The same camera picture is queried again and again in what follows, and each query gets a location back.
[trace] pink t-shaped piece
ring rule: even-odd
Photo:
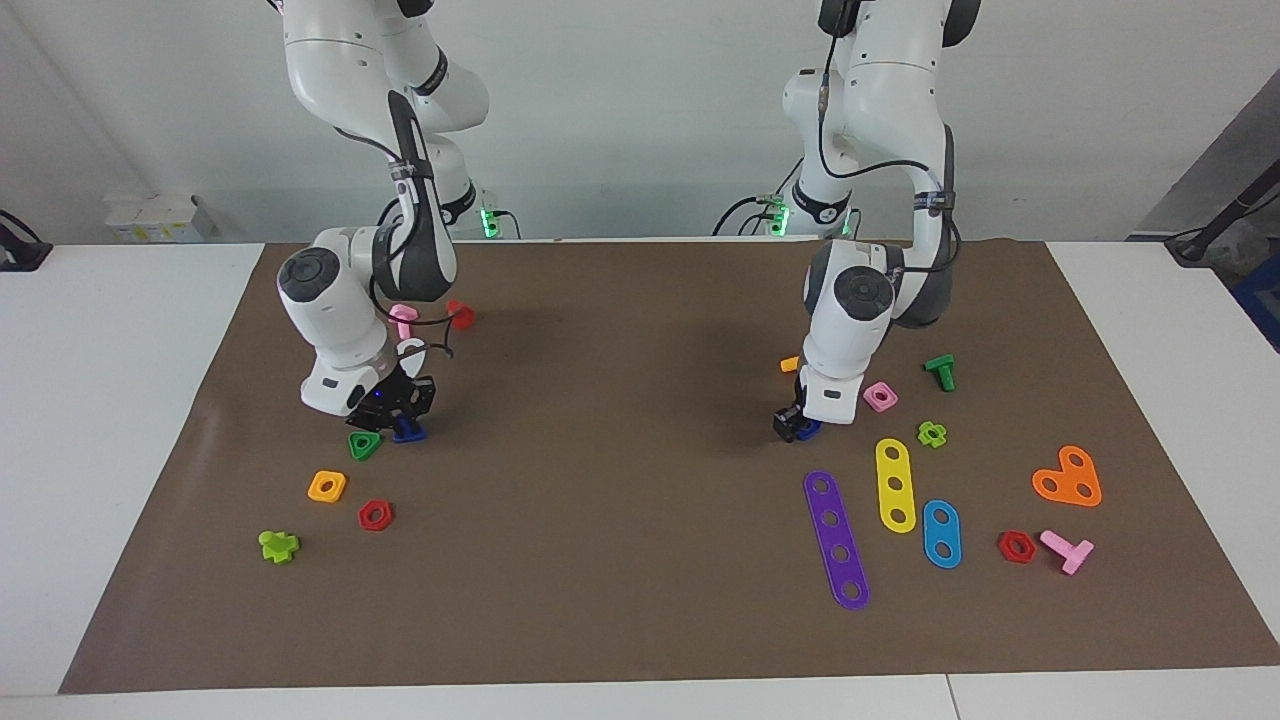
[[[872,410],[883,413],[897,405],[897,393],[887,383],[876,383],[863,392],[863,400],[872,406]]]
[[[1062,571],[1068,575],[1074,575],[1075,571],[1080,569],[1080,565],[1084,565],[1084,559],[1093,552],[1092,542],[1080,541],[1080,544],[1071,544],[1053,530],[1044,530],[1041,533],[1041,542],[1047,544],[1053,552],[1062,556]]]
[[[416,320],[417,310],[408,305],[393,305],[390,310],[390,316],[397,320]],[[396,329],[399,331],[401,342],[413,337],[413,325],[408,323],[396,323]]]

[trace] red hexagonal nut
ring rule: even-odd
[[[1036,542],[1021,530],[1000,533],[1000,542],[997,544],[1000,546],[1001,555],[1010,562],[1027,565],[1036,557]]]
[[[360,509],[360,527],[372,533],[385,530],[394,519],[392,503],[385,500],[370,500]]]

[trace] brown mat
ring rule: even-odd
[[[769,415],[806,331],[814,245],[465,246],[431,438],[349,459],[296,388],[311,351],[269,247],[115,569],[63,692],[1111,670],[1280,664],[1280,648],[1048,251],[965,251],[951,313],[895,331],[869,374],[902,401],[808,445]],[[920,363],[959,359],[959,391]],[[950,442],[920,447],[915,425]],[[948,500],[965,560],[877,514],[873,448],[913,448],[916,502]],[[1101,507],[1030,475],[1092,452]],[[317,469],[351,477],[337,506]],[[872,588],[831,598],[801,489],[841,482]],[[361,530],[366,500],[396,503]],[[1097,550],[1074,578],[1000,532]],[[264,562],[264,529],[302,538]]]

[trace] orange heart-shaped piece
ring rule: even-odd
[[[1032,475],[1032,487],[1037,495],[1053,502],[1084,507],[1102,503],[1102,483],[1098,482],[1098,470],[1088,452],[1066,445],[1057,451],[1057,461],[1062,465],[1061,470],[1036,470]]]

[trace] green triangular nut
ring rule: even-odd
[[[357,462],[369,460],[381,443],[383,436],[378,433],[351,433],[351,437],[347,438],[347,447]]]

